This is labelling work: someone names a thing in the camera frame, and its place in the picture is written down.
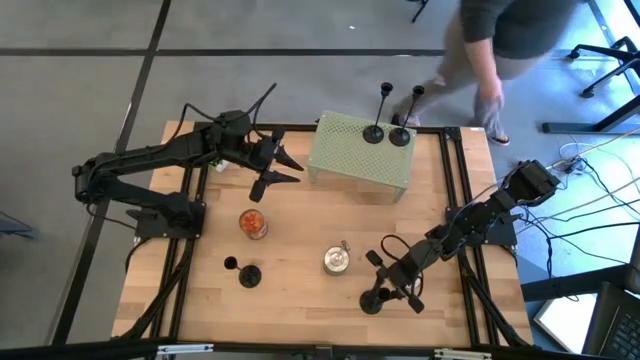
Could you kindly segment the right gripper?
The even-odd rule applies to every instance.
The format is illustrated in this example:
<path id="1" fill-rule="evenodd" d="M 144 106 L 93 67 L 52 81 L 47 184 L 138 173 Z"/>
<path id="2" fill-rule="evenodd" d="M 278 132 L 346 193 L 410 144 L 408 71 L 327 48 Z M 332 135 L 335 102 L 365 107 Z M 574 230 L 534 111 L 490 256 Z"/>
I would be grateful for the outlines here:
<path id="1" fill-rule="evenodd" d="M 380 289 L 387 277 L 396 288 L 403 288 L 408 292 L 393 290 L 387 296 L 387 300 L 406 300 L 415 313 L 421 313 L 424 310 L 423 302 L 416 296 L 421 295 L 424 289 L 424 254 L 407 254 L 387 267 L 374 250 L 369 250 L 365 256 L 376 268 L 373 290 Z"/>

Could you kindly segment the silver tin candle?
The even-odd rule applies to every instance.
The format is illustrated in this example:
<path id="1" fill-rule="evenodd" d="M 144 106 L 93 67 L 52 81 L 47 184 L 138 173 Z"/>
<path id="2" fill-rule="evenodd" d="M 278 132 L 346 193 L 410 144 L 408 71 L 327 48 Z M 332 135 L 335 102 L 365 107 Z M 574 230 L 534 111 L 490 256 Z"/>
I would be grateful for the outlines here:
<path id="1" fill-rule="evenodd" d="M 323 269 L 330 276 L 344 275 L 350 262 L 350 247 L 345 240 L 342 240 L 339 245 L 328 248 L 323 255 Z"/>

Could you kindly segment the orange candle jar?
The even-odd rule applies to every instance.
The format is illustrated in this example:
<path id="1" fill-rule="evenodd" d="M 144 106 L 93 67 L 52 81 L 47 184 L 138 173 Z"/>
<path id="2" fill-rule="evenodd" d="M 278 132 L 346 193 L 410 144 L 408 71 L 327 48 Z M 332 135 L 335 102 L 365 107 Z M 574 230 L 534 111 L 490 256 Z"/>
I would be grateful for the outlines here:
<path id="1" fill-rule="evenodd" d="M 260 240 L 268 232 L 265 216 L 256 209 L 244 211 L 239 217 L 239 226 L 242 232 L 252 240 Z"/>

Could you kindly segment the tall black candlestick holder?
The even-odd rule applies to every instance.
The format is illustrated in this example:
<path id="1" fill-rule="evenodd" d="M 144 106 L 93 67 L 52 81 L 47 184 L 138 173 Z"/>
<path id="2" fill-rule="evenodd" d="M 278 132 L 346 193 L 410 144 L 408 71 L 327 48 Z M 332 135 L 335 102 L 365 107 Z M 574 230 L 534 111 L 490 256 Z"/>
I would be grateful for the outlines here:
<path id="1" fill-rule="evenodd" d="M 416 85 L 416 86 L 413 87 L 411 104 L 410 104 L 408 112 L 407 112 L 407 114 L 405 116 L 405 120 L 402 123 L 402 126 L 392 129 L 391 132 L 389 133 L 389 140 L 393 145 L 395 145 L 397 147 L 404 147 L 410 142 L 411 136 L 410 136 L 408 130 L 406 129 L 406 125 L 408 123 L 409 117 L 413 113 L 413 109 L 414 109 L 415 103 L 423 95 L 424 95 L 424 87 L 422 85 Z"/>
<path id="2" fill-rule="evenodd" d="M 390 95 L 390 93 L 393 91 L 393 89 L 394 89 L 393 85 L 389 82 L 383 82 L 380 85 L 381 101 L 378 107 L 376 120 L 373 125 L 369 125 L 365 127 L 362 132 L 362 137 L 367 143 L 378 144 L 384 138 L 384 130 L 379 126 L 379 120 L 380 120 L 384 103 L 388 98 L 388 96 Z"/>

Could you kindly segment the short black candlestick holder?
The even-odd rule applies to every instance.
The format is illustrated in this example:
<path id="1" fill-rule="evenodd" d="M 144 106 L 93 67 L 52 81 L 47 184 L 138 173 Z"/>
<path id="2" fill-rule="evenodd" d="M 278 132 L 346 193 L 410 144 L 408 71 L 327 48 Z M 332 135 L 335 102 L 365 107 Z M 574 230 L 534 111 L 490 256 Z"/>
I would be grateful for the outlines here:
<path id="1" fill-rule="evenodd" d="M 224 267 L 227 270 L 237 270 L 239 272 L 238 281 L 245 288 L 256 287 L 262 279 L 262 272 L 256 265 L 240 267 L 234 256 L 229 256 L 224 260 Z"/>

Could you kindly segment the green perforated metal shelf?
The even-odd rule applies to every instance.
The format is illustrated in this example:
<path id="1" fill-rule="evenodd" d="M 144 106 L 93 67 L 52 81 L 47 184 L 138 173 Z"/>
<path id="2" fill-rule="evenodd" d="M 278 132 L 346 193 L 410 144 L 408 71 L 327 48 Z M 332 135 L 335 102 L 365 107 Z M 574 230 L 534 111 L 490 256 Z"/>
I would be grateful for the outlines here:
<path id="1" fill-rule="evenodd" d="M 383 139 L 377 144 L 364 140 L 368 119 L 332 111 L 319 118 L 307 167 L 309 179 L 316 182 L 321 172 L 386 185 L 394 189 L 393 200 L 399 201 L 409 187 L 417 131 L 408 128 L 409 142 L 396 146 L 389 135 L 395 125 L 382 123 Z"/>

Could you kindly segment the black chair leg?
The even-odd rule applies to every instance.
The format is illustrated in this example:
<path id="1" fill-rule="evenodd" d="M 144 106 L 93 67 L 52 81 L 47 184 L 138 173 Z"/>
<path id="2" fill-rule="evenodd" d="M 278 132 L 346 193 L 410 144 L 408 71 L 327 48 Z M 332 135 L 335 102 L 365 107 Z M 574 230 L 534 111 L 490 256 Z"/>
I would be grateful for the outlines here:
<path id="1" fill-rule="evenodd" d="M 408 1 L 418 4 L 418 8 L 414 13 L 413 17 L 411 18 L 411 23 L 414 24 L 417 21 L 417 19 L 420 17 L 420 15 L 423 13 L 424 9 L 426 8 L 430 0 L 408 0 Z"/>

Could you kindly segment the power strip with plugs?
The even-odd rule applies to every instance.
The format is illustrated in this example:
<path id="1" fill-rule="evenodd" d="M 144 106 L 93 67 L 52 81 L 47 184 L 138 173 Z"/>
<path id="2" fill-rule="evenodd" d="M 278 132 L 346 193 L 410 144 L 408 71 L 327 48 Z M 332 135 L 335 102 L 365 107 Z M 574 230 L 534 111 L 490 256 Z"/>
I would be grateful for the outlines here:
<path id="1" fill-rule="evenodd" d="M 551 169 L 555 170 L 555 171 L 563 172 L 563 173 L 566 173 L 566 174 L 570 174 L 577 167 L 580 166 L 582 161 L 583 161 L 583 159 L 581 157 L 573 157 L 573 158 L 569 158 L 569 159 L 562 159 L 562 160 L 559 160 L 558 162 L 552 164 L 551 165 Z"/>

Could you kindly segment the black laptop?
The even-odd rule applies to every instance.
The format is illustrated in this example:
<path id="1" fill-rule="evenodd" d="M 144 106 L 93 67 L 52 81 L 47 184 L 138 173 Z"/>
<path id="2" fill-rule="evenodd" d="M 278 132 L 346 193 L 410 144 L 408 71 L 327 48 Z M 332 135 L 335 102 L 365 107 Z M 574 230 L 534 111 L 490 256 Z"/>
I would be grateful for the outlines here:
<path id="1" fill-rule="evenodd" d="M 640 298 L 605 282 L 596 296 L 583 354 L 640 360 Z"/>

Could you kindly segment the dark office desk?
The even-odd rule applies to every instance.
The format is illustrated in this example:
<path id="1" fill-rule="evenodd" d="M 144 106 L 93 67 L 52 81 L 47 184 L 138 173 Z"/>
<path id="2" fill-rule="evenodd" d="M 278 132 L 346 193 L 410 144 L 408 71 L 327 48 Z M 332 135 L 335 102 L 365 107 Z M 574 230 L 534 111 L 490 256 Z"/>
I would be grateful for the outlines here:
<path id="1" fill-rule="evenodd" d="M 633 131 L 633 124 L 625 124 L 632 116 L 640 114 L 640 95 L 635 96 L 610 115 L 596 123 L 543 123 L 541 129 L 548 134 L 621 135 Z"/>

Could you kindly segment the blue grey floor object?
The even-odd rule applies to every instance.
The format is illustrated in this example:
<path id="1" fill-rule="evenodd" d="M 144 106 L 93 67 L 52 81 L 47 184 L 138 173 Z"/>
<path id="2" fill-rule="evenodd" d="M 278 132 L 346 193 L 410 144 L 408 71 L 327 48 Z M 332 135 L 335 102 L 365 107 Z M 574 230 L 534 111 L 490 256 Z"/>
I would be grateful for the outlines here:
<path id="1" fill-rule="evenodd" d="M 27 223 L 0 211 L 0 237 L 12 235 L 35 240 L 38 237 L 38 231 Z"/>

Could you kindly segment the person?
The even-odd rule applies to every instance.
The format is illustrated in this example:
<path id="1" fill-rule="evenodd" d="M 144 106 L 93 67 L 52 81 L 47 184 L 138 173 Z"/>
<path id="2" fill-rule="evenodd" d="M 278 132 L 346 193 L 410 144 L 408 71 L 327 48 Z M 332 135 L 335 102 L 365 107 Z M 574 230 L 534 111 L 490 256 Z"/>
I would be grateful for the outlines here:
<path id="1" fill-rule="evenodd" d="M 443 38 L 444 56 L 414 99 L 407 95 L 391 121 L 418 126 L 430 105 L 466 87 L 476 87 L 473 120 L 492 142 L 510 137 L 500 122 L 505 85 L 548 56 L 563 36 L 579 0 L 460 0 Z"/>

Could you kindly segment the black mesh office chair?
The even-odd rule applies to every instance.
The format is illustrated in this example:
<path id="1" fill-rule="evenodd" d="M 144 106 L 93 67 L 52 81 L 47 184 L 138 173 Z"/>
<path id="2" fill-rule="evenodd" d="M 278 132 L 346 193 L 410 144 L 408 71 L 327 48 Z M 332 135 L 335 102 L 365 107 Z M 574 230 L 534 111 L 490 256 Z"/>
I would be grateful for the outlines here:
<path id="1" fill-rule="evenodd" d="M 627 70 L 634 71 L 640 79 L 640 49 L 628 36 L 616 40 L 609 47 L 578 44 L 571 50 L 566 58 L 571 61 L 578 59 L 581 55 L 581 50 L 605 55 L 619 61 L 619 65 L 614 70 L 584 88 L 580 93 L 582 98 L 592 98 L 598 86 L 603 85 L 615 76 L 622 75 Z"/>

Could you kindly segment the silver metal bracket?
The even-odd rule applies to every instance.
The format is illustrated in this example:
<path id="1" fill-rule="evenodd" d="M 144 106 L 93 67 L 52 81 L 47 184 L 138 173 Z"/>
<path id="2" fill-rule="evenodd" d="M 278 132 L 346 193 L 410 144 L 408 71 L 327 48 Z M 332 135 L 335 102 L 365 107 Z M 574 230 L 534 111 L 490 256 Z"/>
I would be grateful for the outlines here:
<path id="1" fill-rule="evenodd" d="M 434 350 L 436 360 L 493 360 L 491 353 L 440 348 Z"/>
<path id="2" fill-rule="evenodd" d="M 170 357 L 180 354 L 207 353 L 213 350 L 214 345 L 209 343 L 159 345 L 156 356 Z"/>

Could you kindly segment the black aluminium table frame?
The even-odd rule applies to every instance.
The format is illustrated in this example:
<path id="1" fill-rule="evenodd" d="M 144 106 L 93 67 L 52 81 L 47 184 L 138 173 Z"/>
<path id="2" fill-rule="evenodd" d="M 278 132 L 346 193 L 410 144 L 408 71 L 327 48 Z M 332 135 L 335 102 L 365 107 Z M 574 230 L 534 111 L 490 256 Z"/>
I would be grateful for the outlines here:
<path id="1" fill-rule="evenodd" d="M 156 296 L 184 250 L 192 260 L 184 281 L 170 295 L 151 333 L 201 342 L 223 351 L 310 353 L 338 357 L 358 353 L 419 356 L 434 348 L 468 348 L 502 342 L 478 299 L 462 281 L 456 260 L 424 273 L 422 301 L 415 313 L 390 301 L 376 315 L 363 313 L 360 295 L 375 270 L 369 250 L 385 261 L 439 224 L 449 206 L 459 206 L 493 179 L 488 147 L 479 131 L 464 129 L 451 139 L 441 129 L 416 139 L 409 187 L 397 202 L 389 187 L 333 174 L 311 182 L 270 187 L 258 209 L 267 235 L 247 238 L 240 214 L 250 207 L 254 174 L 237 166 L 193 173 L 191 192 L 207 205 L 204 231 L 194 241 L 151 240 L 136 251 L 125 278 L 112 327 L 128 331 Z M 345 240 L 350 265 L 341 276 L 323 269 L 323 255 Z M 256 265 L 260 283 L 245 288 L 237 270 Z"/>

